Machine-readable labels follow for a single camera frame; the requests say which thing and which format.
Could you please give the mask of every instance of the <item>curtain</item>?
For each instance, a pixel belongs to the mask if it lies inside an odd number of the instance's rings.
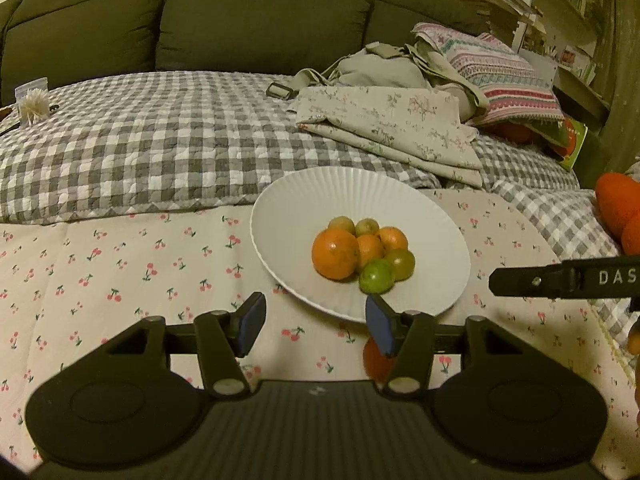
[[[600,132],[600,142],[611,154],[605,171],[624,172],[640,153],[640,0],[606,4],[593,88],[611,103]]]

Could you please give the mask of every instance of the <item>tablecloth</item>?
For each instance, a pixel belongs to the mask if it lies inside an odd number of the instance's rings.
[[[487,316],[591,381],[609,406],[594,464],[611,479],[639,473],[634,384],[588,303],[495,298],[488,291],[496,267],[555,260],[542,236],[498,196],[423,193],[454,219],[472,261],[462,297],[440,321],[461,324],[471,314]],[[231,311],[255,290],[267,295],[267,320],[240,361],[253,386],[261,378],[365,379],[366,328],[317,312],[284,290],[255,253],[250,213],[251,206],[224,206],[0,226],[0,452],[23,470],[39,463],[24,425],[28,397],[108,338],[145,316],[178,324],[209,310]],[[458,356],[437,356],[431,386],[456,373],[459,362]],[[194,356],[174,356],[172,369],[199,384]]]

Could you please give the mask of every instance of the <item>plate rim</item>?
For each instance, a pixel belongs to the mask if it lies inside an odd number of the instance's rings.
[[[468,252],[468,244],[466,243],[465,237],[462,235],[462,233],[460,232],[460,228],[458,227],[458,225],[453,221],[453,218],[451,218],[451,216],[449,216],[449,214],[444,211],[443,208],[441,208],[438,204],[436,204],[433,200],[431,200],[429,197],[427,197],[426,195],[424,195],[423,193],[420,192],[420,190],[415,189],[415,187],[411,187],[408,184],[402,182],[401,180],[398,180],[396,178],[392,178],[386,174],[381,174],[377,171],[371,171],[371,170],[365,170],[364,168],[354,168],[353,166],[315,166],[314,168],[305,168],[303,170],[297,170],[297,171],[292,171],[291,173],[285,174],[283,176],[281,176],[280,178],[276,179],[275,181],[273,181],[271,184],[269,184],[266,188],[264,188],[264,190],[262,190],[262,192],[260,193],[260,195],[258,195],[258,198],[255,200],[252,208],[251,208],[251,215],[249,216],[249,235],[251,237],[251,244],[254,247],[254,251],[255,253],[258,255],[258,259],[260,260],[260,262],[263,264],[264,268],[267,269],[267,272],[273,277],[274,280],[276,280],[279,284],[281,284],[289,294],[294,295],[296,298],[298,298],[302,303],[311,306],[313,308],[316,308],[318,310],[320,310],[321,312],[332,316],[332,317],[337,317],[339,319],[343,319],[346,321],[350,321],[350,322],[354,322],[354,323],[358,323],[358,324],[366,324],[367,320],[366,318],[357,318],[357,317],[353,317],[353,316],[349,316],[348,314],[341,314],[336,312],[335,310],[331,310],[328,309],[324,306],[321,306],[320,304],[311,301],[309,298],[306,298],[304,296],[302,296],[300,293],[296,292],[290,285],[287,285],[286,282],[284,282],[284,280],[281,280],[278,276],[276,276],[275,272],[273,272],[273,270],[271,269],[271,267],[267,264],[267,262],[264,261],[264,258],[262,257],[262,254],[260,253],[260,251],[258,250],[258,247],[255,243],[255,237],[254,237],[254,213],[255,213],[255,207],[258,204],[258,202],[260,201],[260,199],[264,196],[264,192],[267,191],[267,189],[269,189],[271,186],[273,186],[273,184],[276,184],[277,182],[283,180],[284,178],[288,177],[289,175],[293,175],[293,174],[297,174],[297,173],[304,173],[304,172],[313,172],[313,171],[325,171],[326,168],[331,168],[331,169],[336,169],[336,170],[350,170],[352,173],[373,173],[376,176],[380,177],[380,178],[389,178],[395,182],[397,182],[398,184],[404,184],[405,186],[409,187],[409,189],[415,191],[417,194],[419,194],[421,197],[425,198],[426,200],[429,200],[434,206],[436,206],[436,208],[439,208],[446,216],[447,218],[449,218],[449,220],[453,223],[453,225],[455,225],[456,230],[458,231],[458,236],[460,236],[462,238],[462,241],[464,242],[465,246],[466,246],[466,259],[465,259],[465,267],[468,267],[468,269],[465,271],[466,274],[466,283],[468,284],[468,280],[469,280],[469,276],[471,275],[471,256]],[[450,306],[448,306],[445,310],[443,310],[442,312],[438,313],[438,314],[431,314],[431,316],[439,316],[440,314],[446,312],[447,310],[449,310],[452,306],[454,306],[456,304],[456,302],[462,297],[462,295],[465,293],[466,290],[466,285],[463,287],[462,291],[460,292],[460,294],[458,295],[458,297],[453,301],[453,303],[451,303]]]

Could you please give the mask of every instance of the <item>strap buckle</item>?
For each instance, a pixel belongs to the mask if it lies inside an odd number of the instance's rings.
[[[295,95],[295,90],[275,81],[267,88],[267,97],[275,97],[288,101]]]

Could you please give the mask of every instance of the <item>pink striped cushion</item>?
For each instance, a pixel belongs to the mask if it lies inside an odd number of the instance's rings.
[[[418,23],[413,32],[439,49],[489,99],[487,112],[467,124],[564,121],[558,99],[545,89],[533,67],[491,34],[475,38],[434,23]]]

